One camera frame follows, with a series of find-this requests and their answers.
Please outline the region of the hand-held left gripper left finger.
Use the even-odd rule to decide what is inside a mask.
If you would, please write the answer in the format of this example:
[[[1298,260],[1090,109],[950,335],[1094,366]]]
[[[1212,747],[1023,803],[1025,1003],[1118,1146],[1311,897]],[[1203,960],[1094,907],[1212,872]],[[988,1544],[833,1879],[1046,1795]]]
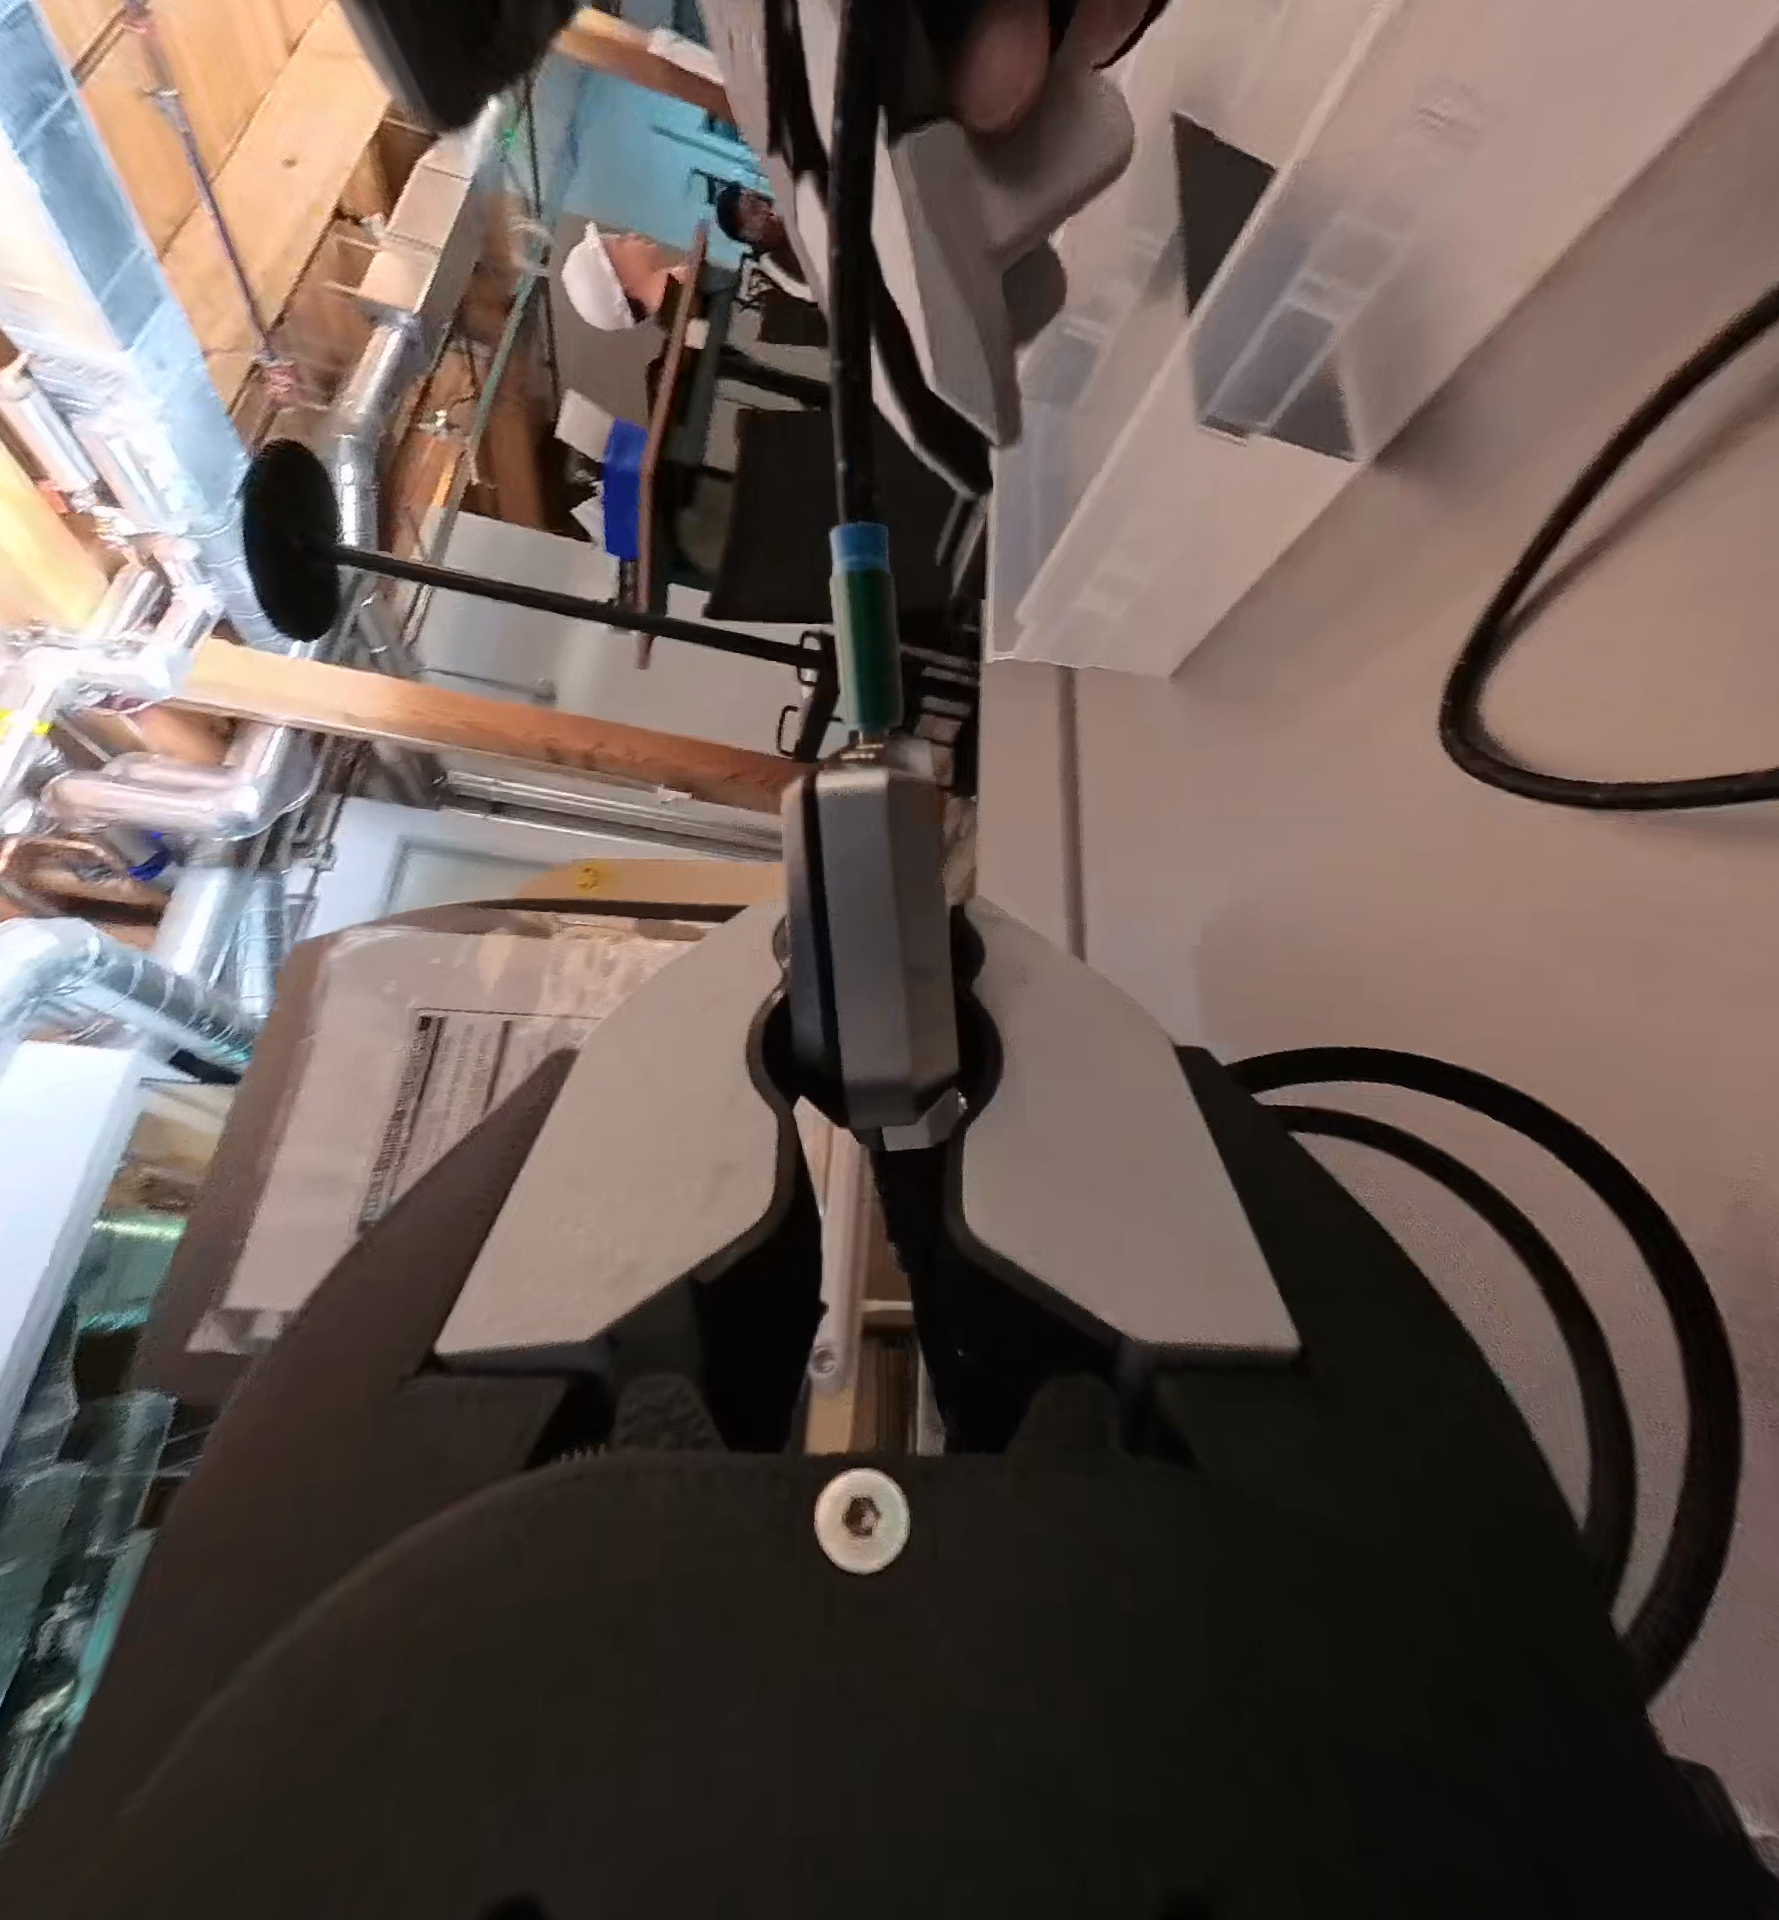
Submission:
[[[481,1216],[437,1373],[556,1379],[613,1408],[685,1379],[739,1453],[783,1453],[822,1322],[805,1152],[767,1044],[783,907],[711,926],[547,1060],[559,1077],[459,1196]]]

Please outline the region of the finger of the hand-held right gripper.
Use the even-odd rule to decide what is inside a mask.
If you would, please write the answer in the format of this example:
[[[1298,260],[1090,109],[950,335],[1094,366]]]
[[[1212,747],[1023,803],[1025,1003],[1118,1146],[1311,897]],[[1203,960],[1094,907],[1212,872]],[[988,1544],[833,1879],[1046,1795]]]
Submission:
[[[962,133],[875,140],[870,241],[928,390],[991,447],[1020,430],[1016,347],[1004,297],[1012,206]]]
[[[704,40],[731,120],[772,187],[807,295],[827,308],[827,106],[807,70],[805,14],[815,4],[701,3]]]

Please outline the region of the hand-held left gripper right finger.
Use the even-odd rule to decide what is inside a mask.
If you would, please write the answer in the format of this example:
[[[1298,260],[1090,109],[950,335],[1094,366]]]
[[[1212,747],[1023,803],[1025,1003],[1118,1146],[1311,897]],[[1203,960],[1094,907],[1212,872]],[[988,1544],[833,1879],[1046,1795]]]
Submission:
[[[937,1401],[996,1453],[1043,1383],[1284,1370],[1302,1338],[1177,1044],[1005,910],[955,915]]]

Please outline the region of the clear plastic bin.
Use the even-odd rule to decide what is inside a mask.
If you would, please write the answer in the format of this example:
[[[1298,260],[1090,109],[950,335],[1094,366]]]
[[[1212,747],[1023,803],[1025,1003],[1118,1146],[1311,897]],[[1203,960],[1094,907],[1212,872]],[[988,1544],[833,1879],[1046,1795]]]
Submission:
[[[1169,676],[1779,3],[1169,4],[994,463],[988,660]]]

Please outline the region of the dark metal hdmi switch box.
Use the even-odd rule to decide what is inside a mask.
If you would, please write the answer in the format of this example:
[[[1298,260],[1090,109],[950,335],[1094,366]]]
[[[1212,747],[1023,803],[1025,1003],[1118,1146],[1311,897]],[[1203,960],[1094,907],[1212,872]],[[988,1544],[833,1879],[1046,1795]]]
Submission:
[[[875,1153],[965,1115],[945,885],[946,791],[928,743],[860,741],[781,806],[781,1086]]]

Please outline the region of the person's right hand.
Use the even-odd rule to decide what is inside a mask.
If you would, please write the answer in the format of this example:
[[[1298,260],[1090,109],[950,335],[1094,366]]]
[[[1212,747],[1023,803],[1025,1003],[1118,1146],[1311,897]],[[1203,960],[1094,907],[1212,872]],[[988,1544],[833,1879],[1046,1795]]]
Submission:
[[[1163,3],[979,3],[945,36],[943,89],[965,132],[1016,132],[1057,63],[1102,72],[1120,61]]]

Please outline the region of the wooden instruction sign board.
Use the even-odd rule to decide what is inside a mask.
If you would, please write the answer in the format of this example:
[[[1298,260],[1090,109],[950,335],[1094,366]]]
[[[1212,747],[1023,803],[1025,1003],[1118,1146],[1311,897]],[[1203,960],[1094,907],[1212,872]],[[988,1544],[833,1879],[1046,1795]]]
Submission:
[[[647,859],[637,897],[502,899],[294,950],[134,1375],[218,1413],[332,1266],[547,1060],[744,908],[778,868]]]

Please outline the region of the black round-base pole stand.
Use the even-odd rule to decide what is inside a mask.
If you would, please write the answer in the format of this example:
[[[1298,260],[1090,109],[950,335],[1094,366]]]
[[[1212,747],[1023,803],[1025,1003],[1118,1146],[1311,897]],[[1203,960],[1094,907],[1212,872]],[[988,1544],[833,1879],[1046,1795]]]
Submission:
[[[296,440],[274,440],[258,449],[237,498],[240,538],[254,601],[289,639],[326,637],[342,604],[345,577],[361,577],[591,623],[632,637],[667,639],[733,660],[786,667],[815,682],[833,678],[833,641],[815,630],[797,641],[781,641],[717,623],[637,613],[610,601],[502,583],[478,573],[348,546],[340,541],[340,506],[327,469],[308,445]]]

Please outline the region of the silver bent air duct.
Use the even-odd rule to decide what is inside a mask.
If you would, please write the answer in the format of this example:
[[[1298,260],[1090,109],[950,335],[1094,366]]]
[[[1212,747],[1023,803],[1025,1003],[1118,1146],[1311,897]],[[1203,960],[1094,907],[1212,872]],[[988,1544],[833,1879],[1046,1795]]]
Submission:
[[[320,758],[308,737],[249,724],[215,766],[124,754],[52,782],[43,803],[63,827],[157,830],[188,859],[148,951],[81,920],[0,924],[0,1078],[59,1014],[215,1075],[246,1069],[290,947],[282,874],[256,853],[310,802]]]

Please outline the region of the rectangular silver air duct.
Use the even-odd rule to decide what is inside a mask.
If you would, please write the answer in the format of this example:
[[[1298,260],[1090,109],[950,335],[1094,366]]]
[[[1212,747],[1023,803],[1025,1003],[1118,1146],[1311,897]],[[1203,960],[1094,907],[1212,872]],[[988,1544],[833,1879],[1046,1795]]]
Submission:
[[[230,488],[242,445],[37,4],[0,3],[0,331],[80,418]]]

